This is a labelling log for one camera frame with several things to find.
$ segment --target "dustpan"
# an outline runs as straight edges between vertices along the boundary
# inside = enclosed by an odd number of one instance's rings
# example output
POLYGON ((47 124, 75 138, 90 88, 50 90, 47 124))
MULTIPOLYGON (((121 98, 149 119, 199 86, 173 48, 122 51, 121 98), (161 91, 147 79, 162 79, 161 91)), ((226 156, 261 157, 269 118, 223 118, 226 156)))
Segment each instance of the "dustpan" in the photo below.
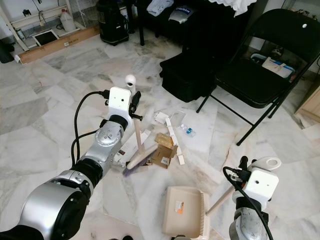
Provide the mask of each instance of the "dustpan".
POLYGON ((208 240, 210 217, 206 215, 209 196, 195 187, 170 186, 167 189, 164 234, 184 235, 192 240, 208 240))

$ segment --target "marble floor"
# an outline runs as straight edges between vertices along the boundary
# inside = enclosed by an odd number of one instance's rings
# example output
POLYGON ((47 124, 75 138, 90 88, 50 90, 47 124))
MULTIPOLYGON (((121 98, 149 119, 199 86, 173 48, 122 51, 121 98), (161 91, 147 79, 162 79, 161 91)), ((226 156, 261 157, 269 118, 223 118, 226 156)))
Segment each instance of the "marble floor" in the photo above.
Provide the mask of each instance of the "marble floor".
MULTIPOLYGON (((320 123, 294 116, 311 82, 301 81, 275 116, 236 146, 249 126, 213 99, 197 114, 202 97, 185 103, 165 91, 159 63, 180 53, 181 47, 147 30, 145 40, 140 46, 136 32, 128 42, 111 46, 95 36, 26 65, 0 64, 0 231, 17 224, 36 186, 70 168, 73 119, 81 98, 91 91, 124 87, 124 77, 134 74, 142 92, 138 113, 171 115, 181 110, 196 136, 176 129, 185 165, 174 159, 168 169, 153 165, 127 178, 114 166, 96 187, 74 240, 122 239, 126 234, 135 240, 169 240, 162 233, 166 188, 197 187, 213 203, 230 186, 222 167, 237 166, 244 155, 250 160, 276 156, 283 163, 275 170, 280 182, 266 210, 274 239, 319 239, 320 123)), ((220 88, 213 94, 250 120, 261 115, 220 88)), ((79 132, 95 130, 107 113, 102 98, 88 98, 79 113, 79 132)), ((146 145, 156 133, 167 131, 147 120, 145 128, 152 131, 146 145)), ((128 129, 123 140, 133 132, 128 129)), ((92 142, 92 136, 83 138, 81 152, 92 142)), ((229 239, 234 212, 229 199, 212 215, 211 240, 229 239)))

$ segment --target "cloth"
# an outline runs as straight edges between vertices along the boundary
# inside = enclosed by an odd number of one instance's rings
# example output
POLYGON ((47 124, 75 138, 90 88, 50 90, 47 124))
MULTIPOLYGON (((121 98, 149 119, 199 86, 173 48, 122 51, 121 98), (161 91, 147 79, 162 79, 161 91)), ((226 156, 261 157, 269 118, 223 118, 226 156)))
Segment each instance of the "cloth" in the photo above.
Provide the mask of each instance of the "cloth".
POLYGON ((209 0, 211 3, 223 4, 226 7, 232 7, 235 10, 234 16, 248 11, 248 6, 252 3, 255 3, 257 0, 209 0))
POLYGON ((152 0, 146 10, 153 16, 158 16, 168 7, 174 4, 174 0, 152 0))

